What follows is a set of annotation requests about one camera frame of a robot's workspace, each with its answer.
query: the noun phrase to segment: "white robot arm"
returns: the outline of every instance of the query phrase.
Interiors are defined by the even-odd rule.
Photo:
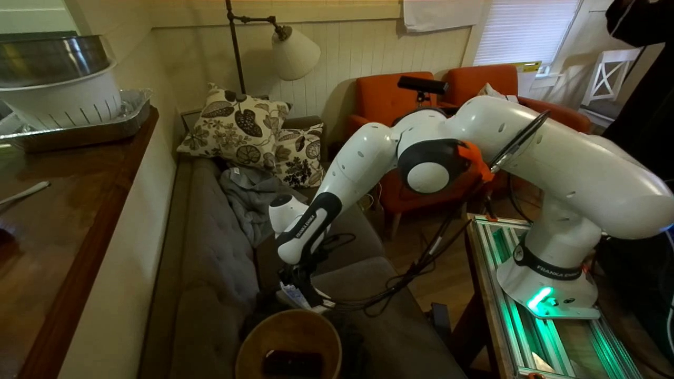
[[[279,254],[292,267],[311,260],[332,219],[392,168],[420,193],[437,193],[483,158],[543,190],[541,219],[497,270],[502,288],[526,306],[539,288],[553,288],[531,312],[548,317],[596,317],[593,284],[582,271],[600,233],[646,238],[674,221],[670,190],[616,143],[546,120],[507,160],[503,151],[538,114],[497,96],[473,96],[456,115],[433,110],[405,115],[392,129],[365,124],[342,148],[311,204],[275,224]],[[271,206],[274,215],[292,201]],[[330,306],[323,293],[302,299]]]

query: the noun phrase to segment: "window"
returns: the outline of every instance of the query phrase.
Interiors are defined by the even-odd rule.
[[[582,0],[492,0],[473,63],[539,61],[549,68]]]

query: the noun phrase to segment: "lamp shade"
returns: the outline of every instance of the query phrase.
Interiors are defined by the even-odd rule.
[[[321,46],[299,29],[289,29],[287,36],[274,33],[271,46],[275,71],[284,80],[298,80],[319,64]]]

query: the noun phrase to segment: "floor lamp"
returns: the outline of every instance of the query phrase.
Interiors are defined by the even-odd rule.
[[[234,46],[234,58],[236,58],[236,73],[238,73],[238,86],[241,93],[247,93],[247,80],[245,69],[241,63],[241,49],[238,49],[238,36],[236,36],[236,20],[241,23],[269,23],[274,25],[274,38],[271,38],[271,51],[275,61],[275,71],[284,80],[298,80],[311,71],[319,64],[321,49],[313,39],[303,36],[299,29],[279,25],[275,16],[241,16],[232,11],[232,0],[225,0],[227,3],[227,20],[229,20],[229,36]]]

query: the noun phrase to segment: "orange armchair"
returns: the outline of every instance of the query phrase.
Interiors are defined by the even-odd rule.
[[[476,96],[484,83],[490,83],[502,94],[519,94],[519,69],[513,64],[472,64],[472,68],[456,68],[445,73],[447,93],[441,101],[443,108],[461,108],[469,96]],[[535,111],[548,111],[548,115],[556,122],[562,122],[576,130],[590,133],[591,122],[582,111],[571,108],[519,96],[525,108]]]
[[[357,80],[357,114],[347,120],[344,136],[357,133],[365,122],[396,124],[399,117],[420,108],[418,93],[408,89],[399,89],[401,75],[428,77],[430,71],[401,71],[384,75],[365,75]],[[438,102],[437,94],[430,94],[423,108],[433,108]],[[468,177],[460,179],[448,191],[422,196],[411,191],[401,172],[392,170],[379,181],[379,204],[385,215],[388,233],[393,235],[403,213],[438,206],[438,204],[460,204],[468,191]]]

